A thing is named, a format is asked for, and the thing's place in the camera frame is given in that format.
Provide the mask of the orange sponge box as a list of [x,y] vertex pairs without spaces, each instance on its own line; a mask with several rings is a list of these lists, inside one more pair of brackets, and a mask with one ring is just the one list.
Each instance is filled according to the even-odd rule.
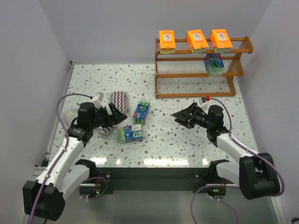
[[174,54],[176,43],[173,30],[160,30],[159,31],[160,41],[160,53],[161,54]]
[[209,47],[200,29],[187,31],[186,41],[192,54],[203,53]]
[[228,53],[233,48],[233,44],[225,29],[211,30],[210,41],[213,44],[215,53]]

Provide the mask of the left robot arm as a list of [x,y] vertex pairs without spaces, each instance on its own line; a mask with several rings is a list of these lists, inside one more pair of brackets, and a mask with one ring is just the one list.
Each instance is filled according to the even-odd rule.
[[127,116],[110,103],[111,114],[94,103],[80,104],[77,117],[66,130],[65,139],[47,168],[34,181],[23,186],[24,211],[29,221],[34,217],[57,221],[63,213],[66,199],[84,181],[100,179],[95,162],[74,160],[83,151],[98,127],[111,127]]

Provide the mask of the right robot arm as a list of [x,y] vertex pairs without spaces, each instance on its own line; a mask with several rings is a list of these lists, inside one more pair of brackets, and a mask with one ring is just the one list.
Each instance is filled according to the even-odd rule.
[[211,163],[216,176],[238,185],[248,200],[281,195],[285,185],[272,156],[252,150],[233,136],[232,124],[224,125],[224,114],[228,110],[222,102],[211,106],[206,102],[207,98],[203,98],[203,104],[192,103],[172,116],[185,128],[200,126],[206,129],[208,140],[237,163],[234,165],[227,160]]

